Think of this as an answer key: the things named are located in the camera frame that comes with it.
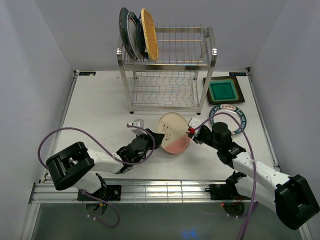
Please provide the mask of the pink cream floral round plate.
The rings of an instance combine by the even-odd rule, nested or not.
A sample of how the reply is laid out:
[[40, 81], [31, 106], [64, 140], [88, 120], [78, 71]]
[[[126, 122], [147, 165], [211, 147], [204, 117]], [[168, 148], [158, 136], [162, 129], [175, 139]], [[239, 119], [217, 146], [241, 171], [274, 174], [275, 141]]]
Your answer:
[[177, 112], [163, 114], [157, 123], [156, 132], [164, 134], [161, 147], [169, 154], [177, 155], [184, 152], [190, 143], [187, 135], [188, 122]]

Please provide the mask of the white plate navy lettered rim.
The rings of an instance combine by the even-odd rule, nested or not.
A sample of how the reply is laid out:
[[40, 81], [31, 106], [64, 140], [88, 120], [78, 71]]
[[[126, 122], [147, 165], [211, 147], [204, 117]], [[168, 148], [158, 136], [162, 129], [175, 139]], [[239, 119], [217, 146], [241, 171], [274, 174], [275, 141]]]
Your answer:
[[247, 126], [247, 117], [245, 113], [238, 107], [231, 104], [219, 104], [214, 106], [210, 112], [209, 117], [214, 116], [209, 120], [211, 125], [216, 122], [223, 122], [227, 124], [228, 129], [233, 136], [241, 134], [242, 130]]

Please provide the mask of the dark blue leaf-shaped dish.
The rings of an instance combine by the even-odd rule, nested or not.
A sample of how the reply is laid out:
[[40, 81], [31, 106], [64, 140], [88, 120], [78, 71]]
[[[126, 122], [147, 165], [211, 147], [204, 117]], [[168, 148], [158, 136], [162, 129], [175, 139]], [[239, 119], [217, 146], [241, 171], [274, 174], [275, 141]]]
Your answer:
[[146, 47], [146, 41], [145, 41], [141, 17], [139, 17], [139, 19], [138, 19], [138, 24], [135, 28], [135, 34], [136, 34], [138, 50], [141, 54], [141, 57], [143, 60], [148, 60], [149, 54], [148, 54], [147, 47]]

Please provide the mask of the square bamboo-pattern tray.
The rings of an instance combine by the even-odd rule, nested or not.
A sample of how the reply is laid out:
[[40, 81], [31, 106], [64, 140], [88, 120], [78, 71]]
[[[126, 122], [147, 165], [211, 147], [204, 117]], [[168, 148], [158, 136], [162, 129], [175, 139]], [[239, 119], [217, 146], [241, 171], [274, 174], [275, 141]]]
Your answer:
[[152, 15], [145, 8], [141, 9], [141, 21], [148, 57], [156, 61], [159, 57], [156, 27]]

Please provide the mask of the white plate green red rim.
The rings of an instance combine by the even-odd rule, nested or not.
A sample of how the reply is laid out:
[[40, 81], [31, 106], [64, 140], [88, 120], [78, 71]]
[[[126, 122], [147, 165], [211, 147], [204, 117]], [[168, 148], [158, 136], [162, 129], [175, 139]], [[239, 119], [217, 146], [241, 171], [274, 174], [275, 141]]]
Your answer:
[[139, 50], [139, 46], [137, 42], [137, 34], [136, 34], [136, 29], [139, 26], [139, 20], [132, 11], [128, 12], [126, 23], [127, 23], [128, 40], [132, 48], [132, 51], [136, 59], [141, 59], [142, 54], [140, 53], [140, 50]]

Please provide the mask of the large dark teal round plate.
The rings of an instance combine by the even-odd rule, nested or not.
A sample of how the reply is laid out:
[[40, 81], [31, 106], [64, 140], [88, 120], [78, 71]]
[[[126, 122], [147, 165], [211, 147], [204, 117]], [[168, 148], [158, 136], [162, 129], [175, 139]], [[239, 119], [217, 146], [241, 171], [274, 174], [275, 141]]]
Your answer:
[[121, 35], [122, 44], [127, 51], [127, 54], [132, 60], [136, 59], [136, 55], [134, 54], [131, 44], [129, 42], [129, 34], [127, 30], [127, 16], [129, 10], [125, 7], [122, 7], [119, 12], [119, 32]]

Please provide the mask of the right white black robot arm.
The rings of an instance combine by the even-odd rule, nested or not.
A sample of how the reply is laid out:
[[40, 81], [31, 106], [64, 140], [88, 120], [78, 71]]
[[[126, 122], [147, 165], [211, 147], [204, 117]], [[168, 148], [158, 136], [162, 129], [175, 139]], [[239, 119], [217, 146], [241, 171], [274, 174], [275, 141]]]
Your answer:
[[214, 148], [219, 160], [234, 170], [222, 186], [220, 195], [232, 199], [253, 197], [275, 212], [292, 230], [297, 230], [319, 213], [320, 206], [303, 176], [290, 176], [254, 160], [233, 141], [226, 123], [217, 122], [208, 128], [193, 117], [188, 122], [188, 137], [197, 144]]

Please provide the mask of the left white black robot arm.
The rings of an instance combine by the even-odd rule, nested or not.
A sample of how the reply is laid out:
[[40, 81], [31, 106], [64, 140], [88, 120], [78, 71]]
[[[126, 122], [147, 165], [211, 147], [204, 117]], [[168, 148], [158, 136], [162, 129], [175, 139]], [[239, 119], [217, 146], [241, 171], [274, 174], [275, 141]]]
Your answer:
[[148, 128], [139, 127], [138, 130], [140, 133], [132, 142], [116, 153], [90, 150], [78, 141], [49, 157], [43, 165], [49, 171], [55, 189], [62, 191], [75, 187], [79, 190], [80, 201], [112, 199], [112, 192], [99, 173], [127, 173], [144, 163], [165, 138], [165, 134]]

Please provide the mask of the green square dish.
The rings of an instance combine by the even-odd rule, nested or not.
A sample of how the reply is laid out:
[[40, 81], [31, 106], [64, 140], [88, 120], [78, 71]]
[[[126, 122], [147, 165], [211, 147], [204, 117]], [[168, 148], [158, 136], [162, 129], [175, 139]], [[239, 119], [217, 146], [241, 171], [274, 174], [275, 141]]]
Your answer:
[[211, 81], [209, 84], [209, 97], [214, 102], [239, 99], [235, 84], [229, 80]]

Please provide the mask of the stainless steel two-tier dish rack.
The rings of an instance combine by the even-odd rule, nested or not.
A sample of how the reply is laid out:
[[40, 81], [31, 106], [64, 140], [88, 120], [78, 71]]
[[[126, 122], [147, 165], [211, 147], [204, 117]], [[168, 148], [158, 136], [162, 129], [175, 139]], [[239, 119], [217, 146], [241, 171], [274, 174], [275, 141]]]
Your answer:
[[218, 50], [214, 29], [203, 26], [156, 27], [159, 58], [132, 60], [121, 39], [116, 56], [128, 111], [202, 113]]

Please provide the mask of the dark square plate gold rim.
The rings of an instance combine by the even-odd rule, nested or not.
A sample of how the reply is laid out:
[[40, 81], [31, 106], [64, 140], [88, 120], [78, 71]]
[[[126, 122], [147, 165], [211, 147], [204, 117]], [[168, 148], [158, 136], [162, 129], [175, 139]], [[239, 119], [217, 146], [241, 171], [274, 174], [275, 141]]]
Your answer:
[[[209, 97], [209, 86], [210, 86], [210, 82], [211, 81], [232, 81], [235, 85], [236, 91], [237, 91], [237, 95], [238, 95], [238, 100], [223, 100], [223, 101], [212, 101]], [[208, 90], [207, 90], [207, 101], [208, 104], [211, 106], [215, 106], [215, 105], [219, 105], [219, 104], [242, 104], [245, 102], [245, 98], [244, 95], [242, 93], [240, 84], [237, 80], [237, 78], [235, 76], [216, 76], [216, 77], [212, 77], [211, 80], [209, 82], [209, 86], [208, 86]]]

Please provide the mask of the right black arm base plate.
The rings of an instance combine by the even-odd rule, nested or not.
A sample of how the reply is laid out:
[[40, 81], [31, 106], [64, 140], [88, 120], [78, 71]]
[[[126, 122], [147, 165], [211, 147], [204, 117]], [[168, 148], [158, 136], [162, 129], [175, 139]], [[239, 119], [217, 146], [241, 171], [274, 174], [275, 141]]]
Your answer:
[[210, 184], [205, 188], [211, 200], [250, 200], [248, 196], [240, 195], [235, 187], [227, 184]]

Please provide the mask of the aluminium front rail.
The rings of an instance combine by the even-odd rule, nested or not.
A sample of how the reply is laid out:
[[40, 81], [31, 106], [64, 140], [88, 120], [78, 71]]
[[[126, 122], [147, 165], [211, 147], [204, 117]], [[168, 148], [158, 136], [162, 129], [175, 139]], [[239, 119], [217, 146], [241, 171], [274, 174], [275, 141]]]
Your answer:
[[[110, 185], [120, 185], [121, 204], [167, 203], [232, 203], [231, 199], [213, 199], [205, 191], [209, 185], [222, 185], [222, 181], [117, 181], [108, 179]], [[78, 189], [70, 187], [57, 191], [52, 182], [35, 183], [29, 203], [78, 203]]]

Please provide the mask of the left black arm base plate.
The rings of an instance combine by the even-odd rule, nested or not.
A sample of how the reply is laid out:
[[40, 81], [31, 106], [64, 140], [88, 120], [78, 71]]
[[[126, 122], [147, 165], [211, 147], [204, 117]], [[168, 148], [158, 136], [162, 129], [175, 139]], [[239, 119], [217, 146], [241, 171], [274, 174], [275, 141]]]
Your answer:
[[[91, 196], [104, 200], [104, 201], [120, 201], [121, 200], [121, 185], [106, 185], [94, 193], [90, 193]], [[80, 190], [77, 194], [78, 201], [94, 201], [93, 198], [83, 194]]]

